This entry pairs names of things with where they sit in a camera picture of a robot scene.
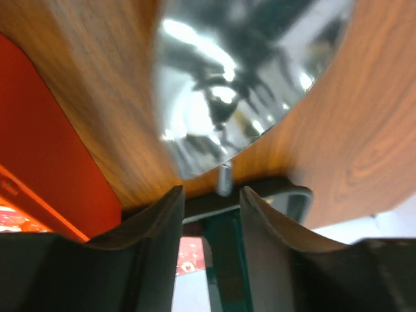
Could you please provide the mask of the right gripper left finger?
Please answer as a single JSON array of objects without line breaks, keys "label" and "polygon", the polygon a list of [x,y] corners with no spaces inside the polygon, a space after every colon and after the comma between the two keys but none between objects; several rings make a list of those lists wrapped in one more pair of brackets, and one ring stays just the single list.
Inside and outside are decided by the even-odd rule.
[{"label": "right gripper left finger", "polygon": [[169,311],[183,187],[86,243],[57,233],[1,235],[2,311]]}]

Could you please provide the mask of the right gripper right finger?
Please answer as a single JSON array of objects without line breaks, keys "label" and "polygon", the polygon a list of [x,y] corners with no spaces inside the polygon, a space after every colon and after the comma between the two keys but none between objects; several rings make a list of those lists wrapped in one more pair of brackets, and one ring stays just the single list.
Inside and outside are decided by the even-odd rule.
[{"label": "right gripper right finger", "polygon": [[254,311],[414,311],[415,240],[328,239],[251,188],[240,215]]}]

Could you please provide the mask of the metal scoop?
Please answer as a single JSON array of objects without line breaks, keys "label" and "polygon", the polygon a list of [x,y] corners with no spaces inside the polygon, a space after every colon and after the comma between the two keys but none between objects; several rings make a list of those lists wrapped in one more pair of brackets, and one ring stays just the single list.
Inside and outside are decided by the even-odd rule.
[{"label": "metal scoop", "polygon": [[278,125],[333,62],[353,1],[163,1],[155,121],[181,179],[218,170]]}]

